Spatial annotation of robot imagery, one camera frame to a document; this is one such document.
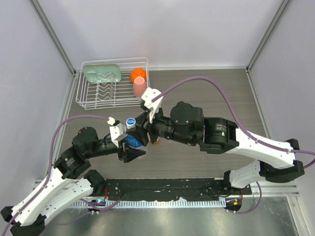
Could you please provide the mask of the blue label water bottle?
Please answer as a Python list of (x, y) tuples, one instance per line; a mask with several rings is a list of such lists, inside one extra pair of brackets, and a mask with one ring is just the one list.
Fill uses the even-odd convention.
[(126, 143), (131, 148), (134, 148), (134, 149), (138, 149), (138, 148), (143, 147), (143, 145), (135, 137), (133, 137), (132, 135), (129, 135), (129, 134), (126, 136)]

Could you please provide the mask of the white blue bottle cap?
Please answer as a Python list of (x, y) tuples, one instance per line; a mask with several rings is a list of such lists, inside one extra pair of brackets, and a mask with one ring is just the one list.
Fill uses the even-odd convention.
[(135, 125), (136, 125), (136, 119), (135, 118), (128, 118), (126, 120), (126, 127), (127, 127), (127, 129), (134, 128)]

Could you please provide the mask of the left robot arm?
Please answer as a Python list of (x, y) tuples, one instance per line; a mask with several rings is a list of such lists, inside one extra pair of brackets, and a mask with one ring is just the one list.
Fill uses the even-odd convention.
[(130, 147), (125, 140), (115, 144), (110, 137), (99, 139), (94, 128), (82, 128), (36, 189), (19, 204), (1, 210), (8, 223), (6, 230), (14, 236), (38, 236), (71, 204), (89, 195), (100, 196), (107, 183), (97, 170), (90, 169), (89, 159), (114, 153), (130, 162), (146, 151)]

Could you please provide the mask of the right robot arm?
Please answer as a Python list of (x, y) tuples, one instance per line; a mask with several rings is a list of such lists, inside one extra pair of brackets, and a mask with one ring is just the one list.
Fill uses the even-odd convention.
[(236, 123), (223, 118), (206, 118), (202, 108), (183, 101), (172, 108), (169, 117), (159, 109), (150, 119), (150, 112), (144, 111), (136, 118), (128, 118), (126, 126), (128, 135), (144, 146), (165, 138), (188, 146), (198, 145), (200, 151), (207, 154), (235, 153), (254, 159), (245, 167), (224, 173), (222, 188), (227, 194), (261, 180), (291, 182), (305, 173), (303, 163), (295, 159), (297, 140), (271, 141), (276, 149), (266, 147), (260, 141), (268, 142), (268, 139), (259, 136), (255, 141)]

